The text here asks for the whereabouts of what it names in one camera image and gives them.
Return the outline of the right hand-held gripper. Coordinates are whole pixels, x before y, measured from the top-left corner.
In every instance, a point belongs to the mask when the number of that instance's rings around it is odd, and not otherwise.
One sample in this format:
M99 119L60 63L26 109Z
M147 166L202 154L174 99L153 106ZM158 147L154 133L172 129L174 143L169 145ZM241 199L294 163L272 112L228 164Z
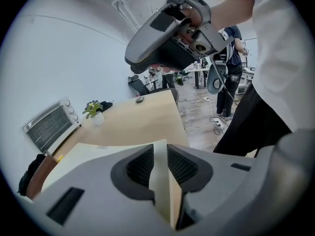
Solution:
M232 57L234 38L222 29L216 31L211 24L211 11L204 0L167 0L167 9L156 12L133 36L125 51L125 61L135 74L141 74L152 65L159 64L184 70L195 59L214 56L216 59ZM198 11L201 23L193 27L192 17L182 10ZM224 87L227 66L211 63L207 76L207 90L218 94Z

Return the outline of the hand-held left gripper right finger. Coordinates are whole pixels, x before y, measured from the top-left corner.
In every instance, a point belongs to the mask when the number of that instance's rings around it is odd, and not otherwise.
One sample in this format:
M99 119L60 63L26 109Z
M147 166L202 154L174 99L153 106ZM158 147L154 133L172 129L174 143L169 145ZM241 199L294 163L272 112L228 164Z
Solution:
M168 168L182 190L176 230L180 233L234 231L232 220L261 191L272 158L266 147L256 158L167 145Z

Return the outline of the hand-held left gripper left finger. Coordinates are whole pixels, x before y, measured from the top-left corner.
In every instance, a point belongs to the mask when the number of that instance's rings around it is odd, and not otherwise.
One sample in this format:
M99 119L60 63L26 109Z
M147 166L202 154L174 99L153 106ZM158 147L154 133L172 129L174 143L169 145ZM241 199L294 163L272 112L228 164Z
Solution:
M53 236L169 236L149 189L152 144L80 164L34 200Z

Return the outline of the person's right hand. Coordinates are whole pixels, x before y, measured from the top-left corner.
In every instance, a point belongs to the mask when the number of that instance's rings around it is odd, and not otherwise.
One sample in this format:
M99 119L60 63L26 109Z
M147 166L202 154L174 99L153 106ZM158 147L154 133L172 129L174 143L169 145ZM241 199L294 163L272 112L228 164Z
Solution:
M200 13L195 8L184 8L181 12L185 15L186 18L190 19L190 24L184 30L180 31L180 37L185 40L187 43L192 42L192 32L191 29L198 28L202 23Z

